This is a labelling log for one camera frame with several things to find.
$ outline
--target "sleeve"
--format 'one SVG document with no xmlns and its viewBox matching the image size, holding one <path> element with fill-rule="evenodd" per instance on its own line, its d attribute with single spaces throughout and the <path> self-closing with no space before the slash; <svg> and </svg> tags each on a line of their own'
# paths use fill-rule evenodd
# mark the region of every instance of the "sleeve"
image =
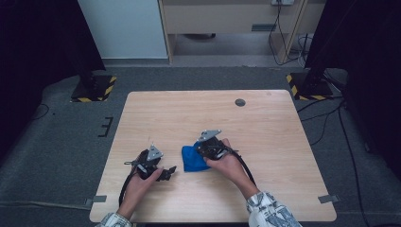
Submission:
<svg viewBox="0 0 401 227">
<path fill-rule="evenodd" d="M 269 192 L 259 192 L 247 200 L 250 227 L 302 227 L 287 207 Z"/>
<path fill-rule="evenodd" d="M 132 224 L 117 213 L 109 213 L 96 227 L 132 227 Z"/>
</svg>

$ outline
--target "black and yellow striped tape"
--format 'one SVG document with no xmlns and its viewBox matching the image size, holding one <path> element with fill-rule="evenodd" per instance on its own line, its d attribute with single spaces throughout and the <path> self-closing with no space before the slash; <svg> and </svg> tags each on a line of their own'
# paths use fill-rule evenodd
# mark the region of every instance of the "black and yellow striped tape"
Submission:
<svg viewBox="0 0 401 227">
<path fill-rule="evenodd" d="M 104 91 L 104 95 L 103 96 L 98 96 L 98 97 L 86 97 L 86 96 L 82 96 L 82 97 L 77 97 L 77 98 L 71 98 L 72 102 L 92 102 L 92 101 L 105 101 L 107 100 L 107 98 L 110 95 L 110 92 L 112 91 L 113 87 L 114 87 L 114 83 L 115 80 L 117 79 L 117 77 L 111 77 L 109 84 L 106 88 L 106 90 Z"/>
<path fill-rule="evenodd" d="M 302 96 L 299 94 L 299 90 L 297 86 L 293 82 L 292 75 L 287 75 L 287 82 L 289 84 L 289 88 L 291 89 L 292 95 L 294 96 L 295 100 L 322 100 L 332 98 L 332 96 Z"/>
</svg>

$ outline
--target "person's left hand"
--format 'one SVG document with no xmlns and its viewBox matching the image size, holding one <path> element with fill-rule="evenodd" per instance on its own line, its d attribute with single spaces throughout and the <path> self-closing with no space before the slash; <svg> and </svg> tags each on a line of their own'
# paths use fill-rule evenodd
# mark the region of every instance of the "person's left hand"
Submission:
<svg viewBox="0 0 401 227">
<path fill-rule="evenodd" d="M 144 198 L 148 189 L 154 182 L 156 182 L 162 172 L 163 169 L 158 168 L 146 180 L 142 180 L 142 178 L 139 177 L 139 174 L 134 174 L 127 186 L 124 200 L 118 208 L 117 214 L 130 220 L 136 206 L 141 199 Z"/>
</svg>

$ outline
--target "blue towel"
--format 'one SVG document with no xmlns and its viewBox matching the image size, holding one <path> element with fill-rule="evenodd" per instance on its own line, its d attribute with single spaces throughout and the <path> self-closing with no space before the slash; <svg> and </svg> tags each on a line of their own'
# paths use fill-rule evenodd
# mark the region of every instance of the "blue towel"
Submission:
<svg viewBox="0 0 401 227">
<path fill-rule="evenodd" d="M 198 172 L 210 168 L 195 150 L 197 144 L 198 142 L 194 146 L 183 146 L 183 171 L 185 172 Z"/>
</svg>

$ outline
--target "white wall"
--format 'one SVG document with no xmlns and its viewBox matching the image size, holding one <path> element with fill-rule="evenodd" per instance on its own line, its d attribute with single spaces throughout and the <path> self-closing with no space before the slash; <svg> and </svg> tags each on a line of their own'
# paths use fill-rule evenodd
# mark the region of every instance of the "white wall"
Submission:
<svg viewBox="0 0 401 227">
<path fill-rule="evenodd" d="M 102 59 L 167 59 L 157 0 L 78 0 Z"/>
</svg>

